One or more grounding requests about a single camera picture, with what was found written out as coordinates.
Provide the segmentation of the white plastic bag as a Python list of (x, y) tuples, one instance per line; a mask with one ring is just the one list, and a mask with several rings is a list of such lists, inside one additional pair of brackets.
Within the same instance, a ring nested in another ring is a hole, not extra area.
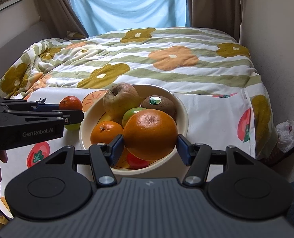
[(287, 153), (294, 147), (294, 121), (287, 120), (283, 123), (279, 123), (275, 127), (278, 134), (278, 149)]

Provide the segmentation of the large orange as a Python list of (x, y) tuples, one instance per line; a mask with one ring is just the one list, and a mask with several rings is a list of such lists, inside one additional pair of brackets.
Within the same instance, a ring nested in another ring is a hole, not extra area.
[(178, 129), (174, 119), (163, 111), (146, 109), (130, 117), (123, 129), (126, 149), (141, 160), (156, 161), (176, 146)]

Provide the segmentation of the brown curtain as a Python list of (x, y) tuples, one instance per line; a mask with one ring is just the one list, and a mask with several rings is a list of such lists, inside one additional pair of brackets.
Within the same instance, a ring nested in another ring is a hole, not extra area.
[(45, 22), (53, 37), (63, 39), (68, 31), (88, 37), (69, 0), (34, 0), (34, 3), (41, 21)]
[(241, 0), (187, 0), (192, 27), (216, 29), (240, 37)]

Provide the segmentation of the yellow-red wrinkled apple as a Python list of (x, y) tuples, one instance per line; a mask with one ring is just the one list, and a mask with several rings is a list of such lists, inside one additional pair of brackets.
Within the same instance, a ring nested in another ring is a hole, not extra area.
[(140, 106), (140, 97), (132, 85), (117, 83), (108, 89), (102, 103), (112, 120), (121, 121), (128, 110)]

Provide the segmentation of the brown right curtain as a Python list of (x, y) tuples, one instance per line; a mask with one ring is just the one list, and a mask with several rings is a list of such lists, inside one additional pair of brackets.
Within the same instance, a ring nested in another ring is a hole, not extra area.
[(187, 0), (192, 27), (216, 29), (240, 37), (241, 0)]

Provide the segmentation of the floral striped duvet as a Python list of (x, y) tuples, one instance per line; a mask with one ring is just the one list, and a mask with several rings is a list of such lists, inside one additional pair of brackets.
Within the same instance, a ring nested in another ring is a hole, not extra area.
[(219, 97), (244, 89), (253, 106), (258, 156), (268, 158), (277, 143), (269, 95), (250, 51), (214, 29), (143, 28), (89, 38), (68, 32), (65, 39), (44, 39), (0, 79), (0, 98), (23, 98), (45, 87), (108, 89), (119, 82)]

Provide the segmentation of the brown kiwi with sticker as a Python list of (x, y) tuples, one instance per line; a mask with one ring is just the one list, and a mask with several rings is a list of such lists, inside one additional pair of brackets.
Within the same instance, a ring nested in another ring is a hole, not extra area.
[(159, 95), (151, 95), (144, 99), (142, 107), (146, 109), (155, 109), (163, 111), (170, 115), (172, 118), (176, 117), (177, 107), (176, 105), (166, 97)]

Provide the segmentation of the brown left curtain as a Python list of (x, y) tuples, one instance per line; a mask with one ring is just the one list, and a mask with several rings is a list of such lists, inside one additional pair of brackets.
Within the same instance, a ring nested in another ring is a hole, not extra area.
[(34, 3), (41, 21), (45, 22), (53, 37), (63, 39), (68, 31), (88, 37), (69, 0), (34, 0)]

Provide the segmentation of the cream cartoon bowl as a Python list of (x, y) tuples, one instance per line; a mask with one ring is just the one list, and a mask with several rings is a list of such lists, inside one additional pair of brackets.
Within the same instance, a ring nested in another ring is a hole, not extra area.
[[(178, 133), (186, 135), (188, 132), (188, 114), (182, 101), (167, 89), (155, 85), (135, 85), (136, 91), (143, 101), (151, 95), (161, 95), (170, 99), (177, 107), (176, 123)], [(82, 149), (87, 149), (91, 146), (90, 135), (95, 125), (104, 120), (111, 118), (105, 114), (102, 104), (102, 98), (95, 101), (85, 113), (84, 119), (80, 125), (79, 140)], [(146, 168), (129, 170), (125, 168), (113, 167), (113, 174), (119, 179), (121, 177), (138, 177), (138, 178), (182, 178), (187, 173), (188, 167), (182, 162), (176, 149), (164, 158), (152, 163)]]

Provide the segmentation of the light blue window cloth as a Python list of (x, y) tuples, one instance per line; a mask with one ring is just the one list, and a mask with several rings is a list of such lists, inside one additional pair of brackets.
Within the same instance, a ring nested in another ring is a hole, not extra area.
[(89, 36), (147, 27), (189, 27), (187, 0), (69, 0)]

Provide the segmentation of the green apple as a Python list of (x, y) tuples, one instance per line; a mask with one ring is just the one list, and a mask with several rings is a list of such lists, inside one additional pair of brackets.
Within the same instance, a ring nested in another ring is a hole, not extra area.
[(80, 128), (81, 123), (78, 124), (69, 124), (69, 125), (64, 125), (64, 128), (67, 129), (68, 131), (78, 131)]
[(128, 110), (123, 118), (122, 118), (122, 126), (125, 127), (126, 123), (128, 122), (128, 120), (135, 114), (141, 112), (142, 110), (145, 110), (145, 108), (143, 107), (135, 107), (135, 108), (131, 108), (130, 110)]

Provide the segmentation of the red tomato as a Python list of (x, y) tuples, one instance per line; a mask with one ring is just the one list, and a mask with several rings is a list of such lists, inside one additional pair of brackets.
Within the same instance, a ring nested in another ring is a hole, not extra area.
[(153, 163), (153, 161), (141, 160), (140, 158), (137, 158), (131, 153), (127, 154), (126, 160), (129, 164), (129, 169), (141, 169), (148, 167), (150, 164)]

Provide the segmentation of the medium orange mandarin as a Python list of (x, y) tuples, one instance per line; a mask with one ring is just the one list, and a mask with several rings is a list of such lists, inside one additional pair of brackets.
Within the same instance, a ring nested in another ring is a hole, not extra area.
[(90, 141), (92, 145), (97, 143), (109, 144), (119, 134), (123, 134), (123, 127), (120, 124), (114, 121), (103, 121), (93, 128)]

